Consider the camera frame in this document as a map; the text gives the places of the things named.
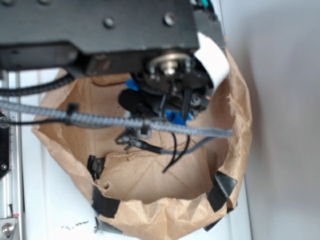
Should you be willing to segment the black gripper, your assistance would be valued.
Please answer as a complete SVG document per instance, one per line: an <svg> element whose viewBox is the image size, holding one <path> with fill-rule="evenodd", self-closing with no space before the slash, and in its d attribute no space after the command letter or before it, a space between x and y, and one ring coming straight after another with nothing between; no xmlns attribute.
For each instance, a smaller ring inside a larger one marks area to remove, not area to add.
<svg viewBox="0 0 320 240"><path fill-rule="evenodd" d="M170 53L131 74L118 102L134 118L185 125L207 109L214 83L195 56Z"/></svg>

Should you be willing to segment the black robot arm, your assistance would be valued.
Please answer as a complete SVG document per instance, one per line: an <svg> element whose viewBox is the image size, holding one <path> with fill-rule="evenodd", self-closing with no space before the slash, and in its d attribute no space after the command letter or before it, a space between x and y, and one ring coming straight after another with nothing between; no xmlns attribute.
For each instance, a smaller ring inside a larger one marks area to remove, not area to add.
<svg viewBox="0 0 320 240"><path fill-rule="evenodd" d="M3 0L1 70L63 68L67 75L0 94L33 95L76 78L130 73L137 93L122 93L123 106L134 100L140 110L185 119L205 111L218 86L200 57L205 42L225 51L209 0Z"/></svg>

